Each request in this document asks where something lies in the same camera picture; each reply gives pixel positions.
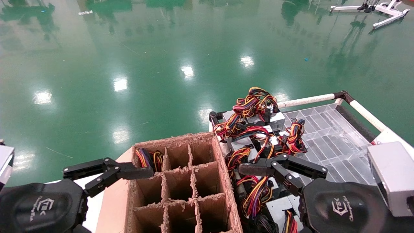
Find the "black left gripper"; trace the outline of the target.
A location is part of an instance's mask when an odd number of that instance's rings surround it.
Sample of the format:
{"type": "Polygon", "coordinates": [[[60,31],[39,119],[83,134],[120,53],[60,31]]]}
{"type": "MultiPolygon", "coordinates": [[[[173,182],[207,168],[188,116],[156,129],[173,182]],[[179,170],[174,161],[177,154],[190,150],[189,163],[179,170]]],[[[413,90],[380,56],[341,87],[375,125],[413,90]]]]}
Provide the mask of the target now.
{"type": "Polygon", "coordinates": [[[110,169],[136,168],[132,162],[111,158],[89,161],[63,169],[63,180],[6,187],[0,198],[2,233],[87,233],[87,195],[71,180],[102,175],[110,169]]]}

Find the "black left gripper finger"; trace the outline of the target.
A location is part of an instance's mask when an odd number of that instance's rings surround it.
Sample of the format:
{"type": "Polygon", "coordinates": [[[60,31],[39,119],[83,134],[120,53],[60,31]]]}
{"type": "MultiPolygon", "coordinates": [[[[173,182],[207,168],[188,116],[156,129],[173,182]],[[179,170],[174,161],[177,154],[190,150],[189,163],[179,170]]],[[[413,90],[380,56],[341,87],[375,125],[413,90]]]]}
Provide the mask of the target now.
{"type": "Polygon", "coordinates": [[[120,179],[137,180],[151,178],[152,176],[154,176],[152,169],[110,169],[85,184],[84,192],[92,198],[120,179]]]}

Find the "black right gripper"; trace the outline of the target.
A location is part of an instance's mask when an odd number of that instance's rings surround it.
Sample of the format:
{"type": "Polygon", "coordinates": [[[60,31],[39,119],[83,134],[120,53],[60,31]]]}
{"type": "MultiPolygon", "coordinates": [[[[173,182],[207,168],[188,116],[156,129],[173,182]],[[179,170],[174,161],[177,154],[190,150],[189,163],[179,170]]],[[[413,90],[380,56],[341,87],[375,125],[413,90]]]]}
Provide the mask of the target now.
{"type": "Polygon", "coordinates": [[[412,233],[413,217],[395,217],[375,186],[325,180],[327,168],[291,155],[242,163],[239,173],[273,177],[300,196],[300,220],[306,233],[412,233]],[[316,179],[304,184],[291,173],[316,179]]]}

